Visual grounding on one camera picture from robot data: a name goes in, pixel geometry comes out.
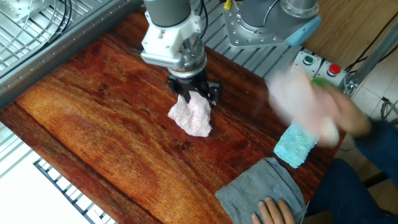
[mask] red button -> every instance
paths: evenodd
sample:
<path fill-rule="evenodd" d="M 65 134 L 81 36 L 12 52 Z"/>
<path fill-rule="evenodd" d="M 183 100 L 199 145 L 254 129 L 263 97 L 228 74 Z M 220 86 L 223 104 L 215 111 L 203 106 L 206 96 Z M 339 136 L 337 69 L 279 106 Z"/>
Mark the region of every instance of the red button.
<path fill-rule="evenodd" d="M 337 64 L 331 64 L 329 66 L 329 72 L 334 74 L 334 75 L 337 75 L 337 74 L 339 74 L 341 72 L 341 68 Z"/>

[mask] control panel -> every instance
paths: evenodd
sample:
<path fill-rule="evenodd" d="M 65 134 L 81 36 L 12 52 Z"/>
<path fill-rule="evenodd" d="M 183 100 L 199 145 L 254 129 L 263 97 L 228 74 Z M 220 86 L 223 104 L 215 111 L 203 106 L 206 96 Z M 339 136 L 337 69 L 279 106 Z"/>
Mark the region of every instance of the control panel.
<path fill-rule="evenodd" d="M 324 61 L 315 77 L 324 78 L 337 87 L 344 87 L 345 76 L 346 71 L 344 71 L 339 65 L 329 61 Z"/>
<path fill-rule="evenodd" d="M 293 67 L 304 68 L 308 79 L 312 79 L 321 67 L 322 59 L 300 51 L 294 60 Z"/>

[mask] blue sponge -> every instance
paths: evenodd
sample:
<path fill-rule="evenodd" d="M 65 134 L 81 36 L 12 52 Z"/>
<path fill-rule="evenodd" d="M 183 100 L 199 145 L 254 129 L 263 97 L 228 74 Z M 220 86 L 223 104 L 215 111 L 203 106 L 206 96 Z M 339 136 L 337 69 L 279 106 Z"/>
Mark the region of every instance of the blue sponge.
<path fill-rule="evenodd" d="M 293 121 L 276 144 L 274 153 L 291 167 L 298 168 L 307 158 L 319 138 Z"/>

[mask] emergency stop button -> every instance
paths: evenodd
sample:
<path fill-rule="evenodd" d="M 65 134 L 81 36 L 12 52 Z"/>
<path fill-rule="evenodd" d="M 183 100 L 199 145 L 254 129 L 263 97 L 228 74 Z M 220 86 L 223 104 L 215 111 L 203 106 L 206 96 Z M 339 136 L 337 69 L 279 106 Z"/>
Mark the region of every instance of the emergency stop button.
<path fill-rule="evenodd" d="M 328 69 L 328 75 L 331 77 L 335 77 L 337 74 L 341 72 L 341 68 L 337 64 L 331 64 Z"/>
<path fill-rule="evenodd" d="M 312 65 L 313 63 L 313 58 L 310 56 L 305 56 L 305 58 L 303 59 L 303 63 L 306 65 Z"/>

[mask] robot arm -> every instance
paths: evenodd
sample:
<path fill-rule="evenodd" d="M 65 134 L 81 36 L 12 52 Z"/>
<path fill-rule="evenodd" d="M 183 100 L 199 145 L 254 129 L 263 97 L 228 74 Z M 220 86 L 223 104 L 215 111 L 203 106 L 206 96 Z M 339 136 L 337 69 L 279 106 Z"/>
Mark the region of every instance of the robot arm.
<path fill-rule="evenodd" d="M 142 41 L 141 57 L 147 63 L 167 67 L 169 86 L 187 103 L 189 91 L 196 91 L 210 105 L 215 105 L 221 85 L 207 80 L 207 58 L 200 39 L 201 18 L 195 15 L 189 0 L 144 0 L 144 3 L 149 28 Z M 269 29 L 288 44 L 298 45 L 319 26 L 318 8 L 317 0 L 245 0 L 237 16 L 247 27 L 242 25 L 239 32 L 257 35 L 262 34 L 257 30 Z"/>
<path fill-rule="evenodd" d="M 207 63 L 200 39 L 201 19 L 191 9 L 189 0 L 146 0 L 149 23 L 142 41 L 145 62 L 167 67 L 172 91 L 190 101 L 189 91 L 196 91 L 215 105 L 221 93 L 219 83 L 207 80 Z"/>

